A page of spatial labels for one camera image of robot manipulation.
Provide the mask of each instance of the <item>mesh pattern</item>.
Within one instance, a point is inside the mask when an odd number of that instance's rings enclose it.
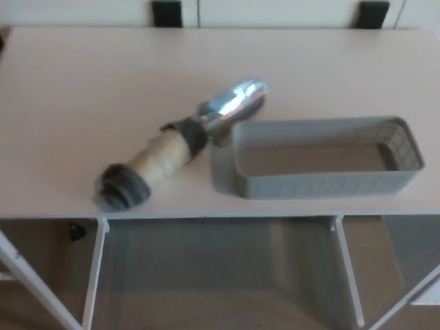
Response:
[[[395,170],[246,177],[237,171],[240,195],[251,199],[345,197],[396,193],[424,166],[400,118],[350,118],[294,122],[246,122],[234,127],[236,152],[255,146],[378,144]]]

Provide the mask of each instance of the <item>trowel handle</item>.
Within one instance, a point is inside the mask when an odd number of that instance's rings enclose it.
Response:
[[[160,135],[126,164],[113,164],[100,177],[99,196],[109,211],[141,204],[166,179],[204,148],[202,125],[186,118],[162,127]]]
[[[126,165],[153,191],[190,160],[191,152],[181,133],[166,129]]]

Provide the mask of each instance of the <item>wooden handle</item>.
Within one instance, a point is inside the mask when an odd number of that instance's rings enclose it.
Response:
[[[167,129],[127,166],[153,190],[190,160],[190,149],[184,137],[174,129]]]

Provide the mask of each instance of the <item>table leg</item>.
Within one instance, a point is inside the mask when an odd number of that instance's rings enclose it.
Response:
[[[353,265],[351,264],[349,246],[347,244],[347,238],[345,237],[344,226],[342,221],[344,216],[338,216],[334,222],[334,231],[338,236],[338,242],[340,252],[342,255],[342,261],[344,264],[345,276],[349,284],[349,291],[351,297],[351,303],[353,304],[353,310],[356,317],[358,327],[365,325],[364,313],[362,311],[362,305],[360,302],[358,286],[356,285],[355,273],[353,271]]]
[[[87,288],[87,297],[85,300],[84,314],[82,315],[82,327],[84,330],[91,329],[93,321],[96,290],[98,288],[99,272],[101,268],[102,251],[104,249],[105,234],[110,231],[107,219],[97,218],[98,231],[96,233],[95,248],[93,251],[93,260],[91,262],[89,286]]]
[[[23,283],[66,330],[83,330],[78,321],[9,242],[2,231],[0,231],[0,261],[10,270],[11,275]]]
[[[413,306],[439,306],[440,305],[440,277],[427,285],[411,302]]]
[[[393,306],[379,319],[373,322],[367,327],[368,330],[378,330],[382,325],[385,324],[393,315],[395,315],[400,309],[402,309],[406,304],[410,303],[411,300],[417,296],[417,294],[422,291],[425,287],[429,286],[435,281],[435,279],[440,275],[440,265],[435,267],[423,280],[421,280],[415,287],[413,287],[409,292],[404,294]]]

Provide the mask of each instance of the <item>floor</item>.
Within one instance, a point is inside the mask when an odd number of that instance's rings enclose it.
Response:
[[[82,223],[88,235],[75,243],[68,221],[0,223],[78,320],[96,233],[93,221]],[[404,282],[382,221],[352,219],[345,230],[372,320]],[[115,221],[104,247],[93,330],[346,329],[333,243],[322,219]],[[20,284],[0,283],[0,297],[0,329],[60,329]],[[382,330],[438,329],[439,311],[408,306]]]

